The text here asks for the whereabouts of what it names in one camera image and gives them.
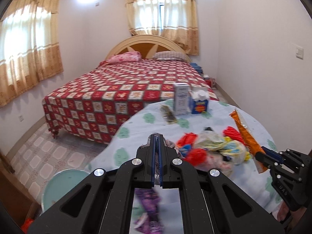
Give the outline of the dark small snack packet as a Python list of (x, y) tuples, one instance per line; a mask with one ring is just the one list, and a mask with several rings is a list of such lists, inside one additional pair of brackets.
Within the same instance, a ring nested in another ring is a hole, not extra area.
[(168, 124), (175, 124), (178, 122), (174, 115), (174, 112), (171, 110), (171, 108), (168, 105), (161, 105), (160, 112), (164, 120)]

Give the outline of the red checkered bed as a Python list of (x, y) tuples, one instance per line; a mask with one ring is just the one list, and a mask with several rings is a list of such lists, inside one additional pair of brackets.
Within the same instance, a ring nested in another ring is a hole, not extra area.
[(142, 59), (138, 62), (102, 62), (96, 69), (54, 90), (42, 101), (53, 137), (59, 130), (108, 144), (119, 127), (151, 103), (174, 96), (174, 83), (213, 90), (185, 61)]

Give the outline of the red foam net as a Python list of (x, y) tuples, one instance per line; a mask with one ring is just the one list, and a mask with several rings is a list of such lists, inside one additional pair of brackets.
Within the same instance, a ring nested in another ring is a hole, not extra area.
[(243, 137), (241, 136), (241, 134), (239, 133), (238, 130), (236, 130), (234, 127), (232, 126), (228, 126), (226, 129), (223, 130), (223, 135), (225, 137), (229, 137), (230, 139), (232, 139), (233, 141), (238, 141), (242, 144), (245, 144)]

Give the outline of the striped pillow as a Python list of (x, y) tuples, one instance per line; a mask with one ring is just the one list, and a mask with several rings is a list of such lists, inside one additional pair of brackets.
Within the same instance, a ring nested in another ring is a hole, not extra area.
[(153, 55), (153, 59), (157, 60), (179, 60), (179, 61), (188, 61), (186, 54), (176, 51), (161, 51), (156, 52)]

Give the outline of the tall white carton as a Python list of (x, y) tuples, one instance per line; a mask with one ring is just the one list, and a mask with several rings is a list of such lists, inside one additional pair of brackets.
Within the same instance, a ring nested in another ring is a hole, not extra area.
[(188, 113), (189, 85), (187, 83), (174, 83), (174, 115), (181, 116)]

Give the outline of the brown wooden cabinet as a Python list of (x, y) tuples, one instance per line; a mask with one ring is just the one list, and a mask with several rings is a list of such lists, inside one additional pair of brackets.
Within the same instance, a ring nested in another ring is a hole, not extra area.
[(14, 175), (15, 171), (1, 153), (1, 202), (19, 227), (34, 219), (41, 209), (38, 202)]

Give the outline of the purple foil wrapper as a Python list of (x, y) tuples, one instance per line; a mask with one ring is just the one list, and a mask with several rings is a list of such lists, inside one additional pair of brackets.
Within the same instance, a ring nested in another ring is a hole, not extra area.
[(140, 233), (163, 233), (163, 224), (159, 217), (160, 197), (154, 189), (135, 189), (144, 212), (135, 221), (134, 228)]

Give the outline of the cloud print table cloth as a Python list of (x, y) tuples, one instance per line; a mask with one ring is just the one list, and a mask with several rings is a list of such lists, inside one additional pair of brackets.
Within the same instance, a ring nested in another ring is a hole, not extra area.
[(173, 102), (147, 105), (128, 119), (88, 169), (105, 171), (95, 208), (100, 233), (283, 233), (269, 213), (276, 192), (247, 148), (225, 139), (234, 107), (168, 123)]

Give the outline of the white wall switch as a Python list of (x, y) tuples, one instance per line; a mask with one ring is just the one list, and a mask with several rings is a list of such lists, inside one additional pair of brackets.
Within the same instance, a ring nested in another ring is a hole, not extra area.
[(296, 46), (296, 57), (303, 60), (304, 59), (304, 48)]

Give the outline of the beige curtain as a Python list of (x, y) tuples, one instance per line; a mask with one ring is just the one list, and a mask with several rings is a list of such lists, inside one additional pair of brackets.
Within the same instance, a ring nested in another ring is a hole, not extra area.
[(12, 0), (1, 18), (1, 106), (63, 72), (60, 0)]
[(125, 8), (132, 36), (162, 36), (199, 55), (196, 0), (125, 0)]

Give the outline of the orange long snack wrapper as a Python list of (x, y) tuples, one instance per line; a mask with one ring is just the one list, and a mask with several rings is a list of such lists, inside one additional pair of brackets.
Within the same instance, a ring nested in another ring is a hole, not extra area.
[(245, 142), (245, 145), (247, 146), (250, 154), (253, 157), (253, 161), (255, 163), (258, 173), (265, 172), (268, 168), (265, 167), (261, 162), (259, 162), (255, 158), (256, 153), (260, 152), (260, 153), (265, 154), (265, 151), (262, 149), (259, 143), (252, 136), (251, 131), (249, 130), (246, 122), (244, 121), (242, 115), (238, 112), (238, 110), (235, 109), (233, 112), (230, 113), (230, 116), (234, 119), (234, 122), (236, 123), (236, 126), (238, 128), (238, 131), (241, 137), (243, 138), (243, 141)]

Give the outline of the pink pillow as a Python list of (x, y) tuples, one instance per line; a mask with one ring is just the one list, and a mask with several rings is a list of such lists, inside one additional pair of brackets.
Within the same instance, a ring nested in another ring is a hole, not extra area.
[(107, 63), (121, 63), (121, 62), (138, 62), (142, 60), (141, 53), (138, 51), (125, 52), (122, 54), (116, 54), (106, 60)]

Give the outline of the cream wooden headboard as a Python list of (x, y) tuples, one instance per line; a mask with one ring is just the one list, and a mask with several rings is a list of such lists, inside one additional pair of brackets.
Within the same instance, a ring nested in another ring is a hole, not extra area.
[(106, 56), (106, 60), (110, 57), (125, 52), (139, 51), (143, 59), (152, 59), (154, 54), (161, 51), (181, 52), (186, 56), (186, 61), (191, 62), (190, 57), (186, 55), (179, 45), (157, 35), (135, 35), (129, 37), (113, 47)]

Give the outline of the red orange wrapper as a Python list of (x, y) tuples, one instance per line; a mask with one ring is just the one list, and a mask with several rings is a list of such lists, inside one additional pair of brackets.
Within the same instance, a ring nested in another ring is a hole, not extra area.
[(181, 156), (192, 166), (199, 165), (205, 161), (207, 156), (207, 153), (204, 149), (195, 147), (195, 141), (197, 137), (197, 134), (185, 133), (176, 143)]

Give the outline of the blue gable top carton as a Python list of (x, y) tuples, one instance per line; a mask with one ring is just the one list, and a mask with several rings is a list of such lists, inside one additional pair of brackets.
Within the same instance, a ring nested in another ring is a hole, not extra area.
[(210, 96), (206, 88), (189, 90), (189, 109), (191, 114), (207, 113)]

